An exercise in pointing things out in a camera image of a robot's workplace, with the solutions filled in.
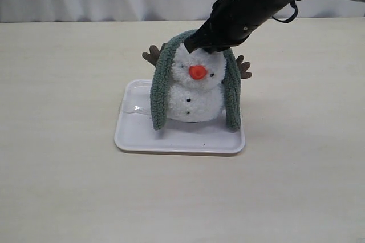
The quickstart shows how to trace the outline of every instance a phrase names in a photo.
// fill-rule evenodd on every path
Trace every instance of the snowman plush toy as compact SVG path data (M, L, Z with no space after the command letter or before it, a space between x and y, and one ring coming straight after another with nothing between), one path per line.
M195 30L186 31L144 52L143 58L156 67L150 103L155 130L168 119L180 122L208 122L225 110L226 126L236 131L241 126L241 79L251 77L250 63L235 59L231 49L208 53L198 49L191 54L184 40Z

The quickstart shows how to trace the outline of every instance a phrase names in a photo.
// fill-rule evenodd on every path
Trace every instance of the light wood table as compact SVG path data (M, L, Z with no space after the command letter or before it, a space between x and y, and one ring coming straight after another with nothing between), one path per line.
M365 18L269 21L233 49L238 156L116 148L141 53L201 24L0 24L1 243L365 238Z

